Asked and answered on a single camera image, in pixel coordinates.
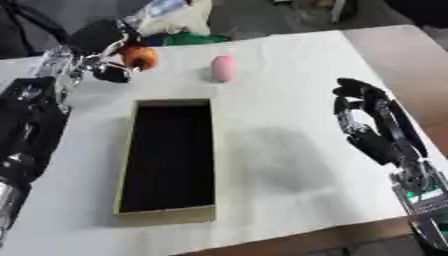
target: metal robotic hand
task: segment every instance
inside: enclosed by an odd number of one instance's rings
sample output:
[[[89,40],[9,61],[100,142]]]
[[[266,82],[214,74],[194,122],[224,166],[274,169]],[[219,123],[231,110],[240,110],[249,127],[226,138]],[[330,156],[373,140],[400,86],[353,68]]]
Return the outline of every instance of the metal robotic hand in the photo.
[[[122,21],[90,24],[48,50],[34,74],[14,80],[0,94],[0,245],[25,203],[31,183],[50,162],[71,107],[65,99],[83,74],[128,82],[132,70],[154,65],[152,49]],[[107,61],[117,53],[125,65]]]
[[[427,245],[448,251],[448,183],[427,160],[428,152],[404,110],[386,92],[354,79],[338,79],[334,111],[350,144],[380,165],[393,164],[389,174],[413,230]],[[353,110],[373,118],[376,131],[356,122]]]

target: pink ball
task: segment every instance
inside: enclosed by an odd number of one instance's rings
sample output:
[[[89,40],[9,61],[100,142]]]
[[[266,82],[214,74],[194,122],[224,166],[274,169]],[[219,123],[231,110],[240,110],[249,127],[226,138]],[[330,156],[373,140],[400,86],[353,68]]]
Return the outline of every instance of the pink ball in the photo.
[[[231,80],[235,73],[235,63],[231,56],[219,56],[212,62],[213,79],[218,82]]]

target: rectangular box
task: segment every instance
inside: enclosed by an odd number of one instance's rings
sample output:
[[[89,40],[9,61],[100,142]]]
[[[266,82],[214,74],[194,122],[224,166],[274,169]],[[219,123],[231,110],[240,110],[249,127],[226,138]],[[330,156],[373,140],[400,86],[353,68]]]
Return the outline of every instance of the rectangular box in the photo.
[[[214,220],[209,100],[135,103],[114,214],[146,224]]]

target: white tablecloth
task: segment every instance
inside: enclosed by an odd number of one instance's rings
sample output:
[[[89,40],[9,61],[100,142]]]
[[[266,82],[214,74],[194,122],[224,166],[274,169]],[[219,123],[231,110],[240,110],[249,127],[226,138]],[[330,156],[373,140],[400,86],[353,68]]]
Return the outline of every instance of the white tablecloth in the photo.
[[[131,84],[86,79],[62,143],[2,255],[167,255],[404,215],[387,172],[351,147],[333,115],[338,77],[383,86],[340,32],[157,50]],[[210,82],[231,55],[236,78]],[[3,61],[3,80],[34,60]],[[125,120],[135,99],[210,98],[217,220],[120,227],[112,216]],[[432,160],[443,156],[424,136]]]

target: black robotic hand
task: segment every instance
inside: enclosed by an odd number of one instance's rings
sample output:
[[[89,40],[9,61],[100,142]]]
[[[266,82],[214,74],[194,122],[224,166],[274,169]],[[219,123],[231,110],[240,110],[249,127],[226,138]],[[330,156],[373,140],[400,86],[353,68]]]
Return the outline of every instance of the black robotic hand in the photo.
[[[0,94],[0,246],[59,145],[71,83],[79,83],[85,71],[101,80],[129,81],[126,67],[105,58],[138,41],[120,21],[93,23],[47,51],[34,77],[16,79]]]

